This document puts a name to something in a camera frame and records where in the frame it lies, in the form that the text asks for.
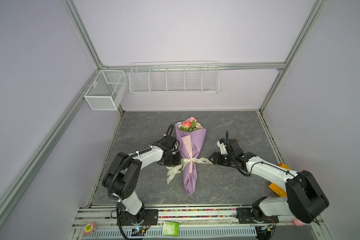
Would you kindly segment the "cream printed ribbon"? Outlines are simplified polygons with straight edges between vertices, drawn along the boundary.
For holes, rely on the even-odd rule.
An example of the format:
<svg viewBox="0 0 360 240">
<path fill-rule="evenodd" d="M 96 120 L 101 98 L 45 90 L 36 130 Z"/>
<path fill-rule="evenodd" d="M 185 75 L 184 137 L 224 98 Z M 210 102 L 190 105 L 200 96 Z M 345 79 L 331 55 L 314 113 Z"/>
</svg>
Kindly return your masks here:
<svg viewBox="0 0 360 240">
<path fill-rule="evenodd" d="M 189 163 L 212 165 L 212 163 L 206 158 L 181 159 L 179 165 L 174 167 L 167 167 L 167 184 L 169 184 L 177 174 L 181 173 L 184 170 L 185 166 Z"/>
</svg>

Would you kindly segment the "pink purple wrapping paper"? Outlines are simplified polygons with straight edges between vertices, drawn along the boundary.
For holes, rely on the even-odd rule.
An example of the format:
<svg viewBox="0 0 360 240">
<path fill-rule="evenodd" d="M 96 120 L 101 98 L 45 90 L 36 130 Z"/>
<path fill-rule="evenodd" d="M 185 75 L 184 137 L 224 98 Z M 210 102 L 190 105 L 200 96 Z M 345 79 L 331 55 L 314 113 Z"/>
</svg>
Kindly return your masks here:
<svg viewBox="0 0 360 240">
<path fill-rule="evenodd" d="M 199 154 L 201 153 L 207 129 L 203 127 L 196 129 L 195 125 L 196 123 L 192 122 L 192 127 L 190 129 L 184 129 L 183 127 L 179 128 L 178 125 L 175 124 L 176 139 L 179 142 L 179 151 L 182 159 L 198 159 Z M 182 174 L 184 189 L 189 196 L 192 196 L 196 191 L 198 179 L 196 164 L 187 164 L 182 171 Z"/>
</svg>

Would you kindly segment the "red pink fake rose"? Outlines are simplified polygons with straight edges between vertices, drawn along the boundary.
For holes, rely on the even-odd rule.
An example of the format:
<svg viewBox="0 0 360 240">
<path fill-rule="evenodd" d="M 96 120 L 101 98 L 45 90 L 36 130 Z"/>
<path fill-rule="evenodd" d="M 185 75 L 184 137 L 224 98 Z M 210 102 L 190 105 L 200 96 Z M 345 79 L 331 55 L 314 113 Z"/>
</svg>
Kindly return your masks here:
<svg viewBox="0 0 360 240">
<path fill-rule="evenodd" d="M 192 123 L 189 121 L 182 122 L 182 126 L 184 129 L 190 129 L 192 127 Z"/>
</svg>

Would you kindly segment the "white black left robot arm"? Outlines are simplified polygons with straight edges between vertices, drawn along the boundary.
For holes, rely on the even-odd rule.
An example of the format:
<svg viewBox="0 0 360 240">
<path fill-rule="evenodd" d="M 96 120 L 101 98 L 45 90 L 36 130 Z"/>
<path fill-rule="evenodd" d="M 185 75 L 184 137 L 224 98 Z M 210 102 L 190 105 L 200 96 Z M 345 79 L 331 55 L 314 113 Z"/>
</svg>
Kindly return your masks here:
<svg viewBox="0 0 360 240">
<path fill-rule="evenodd" d="M 172 136 L 174 126 L 168 127 L 164 136 L 144 150 L 132 154 L 120 152 L 114 158 L 102 180 L 107 197 L 116 202 L 117 213 L 122 213 L 124 224 L 142 224 L 145 205 L 139 199 L 135 188 L 140 171 L 150 164 L 176 167 L 181 163 L 179 141 Z"/>
</svg>

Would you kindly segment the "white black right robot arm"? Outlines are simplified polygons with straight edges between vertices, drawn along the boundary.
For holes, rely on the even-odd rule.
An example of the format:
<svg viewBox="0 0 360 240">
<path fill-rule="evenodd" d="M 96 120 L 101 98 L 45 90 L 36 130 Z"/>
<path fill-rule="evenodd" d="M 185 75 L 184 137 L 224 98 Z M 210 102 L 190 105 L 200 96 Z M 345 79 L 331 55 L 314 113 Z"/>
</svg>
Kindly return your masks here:
<svg viewBox="0 0 360 240">
<path fill-rule="evenodd" d="M 255 222 L 264 222 L 269 217 L 294 216 L 309 224 L 329 207 L 330 202 L 312 173 L 284 169 L 253 153 L 245 153 L 235 139 L 220 139 L 217 145 L 220 151 L 209 157 L 212 164 L 235 168 L 245 177 L 259 176 L 287 194 L 285 197 L 262 197 L 255 201 L 247 214 Z"/>
</svg>

